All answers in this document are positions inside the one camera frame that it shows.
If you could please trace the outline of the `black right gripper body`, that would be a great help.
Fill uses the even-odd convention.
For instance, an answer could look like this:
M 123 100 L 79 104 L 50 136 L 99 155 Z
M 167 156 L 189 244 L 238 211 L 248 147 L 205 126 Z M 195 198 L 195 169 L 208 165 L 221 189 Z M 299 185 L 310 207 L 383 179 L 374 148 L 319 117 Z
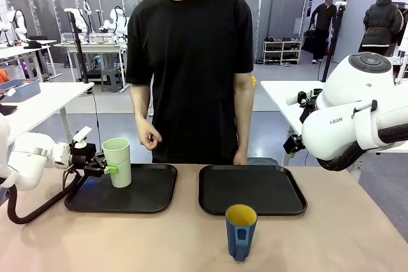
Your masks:
M 302 136 L 292 134 L 283 144 L 283 148 L 288 155 L 293 155 L 300 150 L 304 150 L 305 145 L 303 144 Z

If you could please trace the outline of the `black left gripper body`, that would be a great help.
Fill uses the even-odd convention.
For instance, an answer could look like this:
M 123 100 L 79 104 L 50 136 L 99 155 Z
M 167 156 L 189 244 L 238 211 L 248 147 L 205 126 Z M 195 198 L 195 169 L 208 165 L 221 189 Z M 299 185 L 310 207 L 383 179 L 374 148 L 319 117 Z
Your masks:
M 96 145 L 93 143 L 86 143 L 82 148 L 76 148 L 78 143 L 71 143 L 69 145 L 71 154 L 71 165 L 73 169 L 83 169 L 96 154 Z

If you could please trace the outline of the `person's left hand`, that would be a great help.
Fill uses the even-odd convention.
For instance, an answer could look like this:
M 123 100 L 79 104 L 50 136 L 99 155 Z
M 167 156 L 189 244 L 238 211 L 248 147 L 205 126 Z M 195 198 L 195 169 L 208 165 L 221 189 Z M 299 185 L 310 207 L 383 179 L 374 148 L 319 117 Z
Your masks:
M 248 156 L 247 151 L 238 150 L 233 158 L 233 165 L 247 165 Z

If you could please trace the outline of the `person's right hand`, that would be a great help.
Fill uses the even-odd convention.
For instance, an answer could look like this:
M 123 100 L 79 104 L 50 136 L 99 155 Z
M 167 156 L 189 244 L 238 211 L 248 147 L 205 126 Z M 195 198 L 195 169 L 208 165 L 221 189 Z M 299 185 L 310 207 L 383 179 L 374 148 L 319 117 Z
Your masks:
M 140 144 L 143 145 L 147 150 L 152 151 L 160 142 L 162 142 L 161 135 L 150 122 L 142 120 L 136 125 L 138 129 Z

